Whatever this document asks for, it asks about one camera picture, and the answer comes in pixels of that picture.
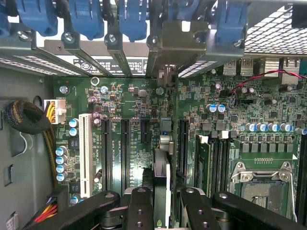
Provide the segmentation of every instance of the cable bundle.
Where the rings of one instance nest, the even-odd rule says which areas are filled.
[[[9,103],[4,109],[3,118],[12,128],[20,132],[32,135],[43,134],[51,165],[53,185],[56,187],[58,185],[54,156],[56,137],[49,118],[33,103],[23,100]]]

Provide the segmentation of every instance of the red wire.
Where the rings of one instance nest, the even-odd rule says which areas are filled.
[[[44,213],[44,214],[38,216],[38,217],[34,220],[34,222],[37,222],[37,223],[38,223],[40,220],[44,220],[44,219],[45,219],[46,217],[48,217],[49,215],[54,214],[54,213],[57,211],[57,209],[56,209],[57,207],[58,207],[58,205],[52,206],[51,209],[49,209],[46,213]]]

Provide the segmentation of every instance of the white pci slot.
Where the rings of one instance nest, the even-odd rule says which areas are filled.
[[[89,198],[93,192],[92,115],[79,115],[80,189],[81,197]]]

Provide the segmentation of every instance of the pci slot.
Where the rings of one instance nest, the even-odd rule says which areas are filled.
[[[79,115],[80,143],[80,196],[90,197],[93,192],[92,115]]]
[[[150,120],[141,119],[141,143],[150,142]]]
[[[103,119],[101,121],[101,170],[102,170],[102,190],[111,190],[112,187],[112,139],[111,121]]]
[[[179,134],[178,134],[178,168],[180,172],[187,176],[188,164],[188,135],[189,122],[185,119],[179,119]]]
[[[125,189],[130,186],[130,120],[121,120],[121,190],[122,195]]]

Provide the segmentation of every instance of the capacitor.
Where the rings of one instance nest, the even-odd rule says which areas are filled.
[[[291,92],[293,87],[291,85],[285,85],[279,88],[279,92]]]
[[[219,113],[224,113],[225,111],[226,111],[226,107],[225,107],[225,105],[223,105],[223,104],[218,104],[217,106],[217,111],[219,112]]]
[[[155,92],[158,95],[162,95],[164,93],[164,89],[162,87],[158,87],[158,88],[156,88]]]
[[[59,91],[62,94],[67,94],[69,92],[69,89],[65,85],[62,85],[60,86]]]
[[[108,89],[106,86],[102,86],[102,87],[100,88],[100,92],[101,92],[102,94],[107,94],[107,93],[109,92],[109,89]]]
[[[274,105],[274,104],[277,104],[277,100],[275,99],[267,99],[264,101],[264,104],[265,105]]]
[[[247,131],[254,132],[255,131],[255,124],[247,123],[245,125],[245,128],[246,128]]]
[[[75,137],[78,134],[79,134],[79,129],[78,128],[71,128],[69,130],[69,135],[72,136],[72,137]]]
[[[94,104],[97,102],[97,98],[94,97],[94,96],[90,96],[87,98],[87,102],[90,103],[90,104]]]
[[[98,183],[100,181],[101,177],[102,177],[102,170],[100,169],[100,170],[98,170],[98,172],[96,173],[96,175],[94,177],[94,182]]]
[[[268,130],[273,131],[273,132],[277,132],[278,131],[278,125],[273,124],[273,123],[269,123],[268,124]]]
[[[62,155],[62,156],[56,158],[57,164],[64,164],[66,161],[67,161],[66,155]]]
[[[305,129],[305,128],[296,128],[295,132],[297,134],[300,134],[300,135],[306,135],[307,134],[307,129]]]
[[[285,131],[285,132],[290,132],[291,131],[291,125],[286,124],[286,123],[282,123],[280,125],[280,130]]]
[[[236,93],[237,93],[237,94],[245,94],[245,93],[247,93],[247,92],[248,92],[248,90],[247,90],[246,87],[241,87],[241,88],[237,88],[237,89],[236,89]]]
[[[62,156],[62,155],[64,155],[64,154],[66,154],[67,153],[67,148],[66,148],[66,146],[60,146],[60,147],[58,147],[57,149],[56,149],[56,155],[57,156]]]
[[[257,125],[256,125],[256,129],[257,129],[257,131],[261,131],[261,132],[264,132],[265,130],[266,130],[266,125],[265,124],[262,124],[262,123],[258,123]]]
[[[94,126],[99,127],[99,126],[101,126],[101,120],[96,118],[96,119],[93,120],[93,124],[94,124]]]
[[[69,121],[69,127],[76,128],[79,125],[79,120],[77,118],[74,118]]]
[[[63,164],[61,164],[61,165],[57,165],[57,167],[56,167],[56,171],[57,171],[58,173],[62,173],[62,172],[64,172],[66,169],[67,169],[67,164],[66,164],[66,163],[63,163]]]
[[[252,88],[252,87],[249,87],[248,88],[248,93],[254,93],[255,92],[255,89],[254,88]]]
[[[220,90],[221,89],[221,84],[220,83],[216,83],[210,86],[211,90]]]
[[[65,180],[65,178],[66,178],[67,176],[68,176],[68,173],[67,173],[66,171],[60,173],[60,174],[57,175],[57,181],[62,182],[62,181]]]
[[[80,200],[81,200],[80,194],[76,194],[76,193],[72,194],[72,196],[71,196],[71,204],[72,205],[78,204],[80,202]]]
[[[100,119],[100,118],[101,118],[101,114],[98,113],[98,112],[93,112],[93,113],[92,113],[92,118],[98,118],[98,119]]]
[[[206,106],[206,109],[207,109],[209,112],[214,113],[214,112],[216,112],[216,105],[214,105],[214,104],[208,104],[208,105]]]

